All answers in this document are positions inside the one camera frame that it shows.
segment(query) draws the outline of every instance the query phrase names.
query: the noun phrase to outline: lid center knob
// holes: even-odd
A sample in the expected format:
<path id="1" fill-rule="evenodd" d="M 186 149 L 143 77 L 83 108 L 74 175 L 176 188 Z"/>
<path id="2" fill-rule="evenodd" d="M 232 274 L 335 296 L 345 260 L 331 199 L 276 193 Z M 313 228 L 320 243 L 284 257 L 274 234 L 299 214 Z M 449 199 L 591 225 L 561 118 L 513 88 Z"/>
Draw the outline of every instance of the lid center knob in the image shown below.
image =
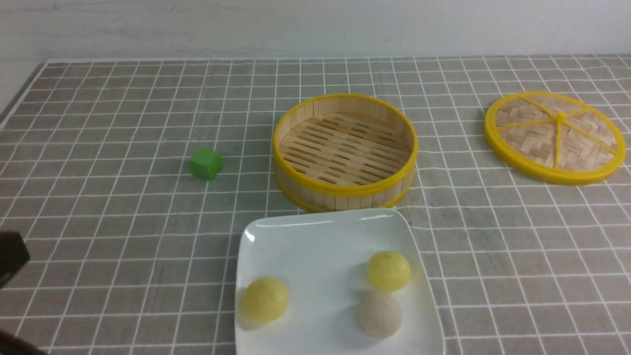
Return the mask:
<path id="1" fill-rule="evenodd" d="M 560 111 L 556 116 L 554 116 L 554 120 L 559 123 L 563 123 L 565 119 L 567 119 L 567 114 L 563 111 Z"/>

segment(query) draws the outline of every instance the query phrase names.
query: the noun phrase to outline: yellow bun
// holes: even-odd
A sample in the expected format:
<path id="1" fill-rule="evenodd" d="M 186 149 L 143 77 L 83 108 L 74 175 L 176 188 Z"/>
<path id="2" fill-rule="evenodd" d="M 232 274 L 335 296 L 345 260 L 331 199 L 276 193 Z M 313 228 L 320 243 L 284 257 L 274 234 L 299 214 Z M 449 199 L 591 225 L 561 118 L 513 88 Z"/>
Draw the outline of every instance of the yellow bun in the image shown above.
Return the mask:
<path id="1" fill-rule="evenodd" d="M 241 312 L 247 318 L 269 323 L 278 319 L 289 305 L 289 292 L 276 277 L 261 277 L 251 283 L 241 297 Z"/>

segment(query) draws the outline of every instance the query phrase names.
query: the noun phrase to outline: white wall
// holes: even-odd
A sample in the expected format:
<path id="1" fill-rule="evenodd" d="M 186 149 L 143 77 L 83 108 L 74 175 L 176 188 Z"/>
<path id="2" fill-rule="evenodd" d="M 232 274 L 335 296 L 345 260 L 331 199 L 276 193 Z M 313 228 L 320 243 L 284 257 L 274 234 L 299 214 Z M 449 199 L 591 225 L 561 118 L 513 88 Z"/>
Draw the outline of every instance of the white wall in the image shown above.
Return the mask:
<path id="1" fill-rule="evenodd" d="M 631 52 L 629 0 L 0 0 L 0 60 Z"/>

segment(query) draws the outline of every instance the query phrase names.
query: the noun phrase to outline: woven bamboo lid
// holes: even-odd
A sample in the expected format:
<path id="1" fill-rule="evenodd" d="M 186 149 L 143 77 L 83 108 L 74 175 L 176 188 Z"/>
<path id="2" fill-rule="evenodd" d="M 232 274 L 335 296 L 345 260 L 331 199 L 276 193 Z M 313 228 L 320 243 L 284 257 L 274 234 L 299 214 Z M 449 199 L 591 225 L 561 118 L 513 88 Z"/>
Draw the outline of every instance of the woven bamboo lid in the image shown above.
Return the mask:
<path id="1" fill-rule="evenodd" d="M 602 113 L 564 95 L 523 92 L 494 103 L 487 140 L 510 165 L 558 184 L 589 184 L 622 164 L 625 144 Z"/>

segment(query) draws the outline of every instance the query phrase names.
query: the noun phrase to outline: bamboo steamer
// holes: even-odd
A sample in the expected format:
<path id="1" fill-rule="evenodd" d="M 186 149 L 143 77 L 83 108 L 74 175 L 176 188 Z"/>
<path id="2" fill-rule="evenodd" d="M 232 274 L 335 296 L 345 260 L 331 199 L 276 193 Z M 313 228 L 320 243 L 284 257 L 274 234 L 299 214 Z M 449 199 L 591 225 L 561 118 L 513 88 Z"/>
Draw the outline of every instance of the bamboo steamer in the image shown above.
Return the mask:
<path id="1" fill-rule="evenodd" d="M 392 207 L 406 193 L 418 151 L 410 121 L 372 97 L 316 97 L 288 111 L 272 141 L 276 181 L 310 212 Z"/>
<path id="2" fill-rule="evenodd" d="M 548 92 L 501 98 L 487 112 L 485 134 L 508 164 L 555 184 L 602 181 L 618 169 L 626 151 L 623 136 L 605 115 Z"/>

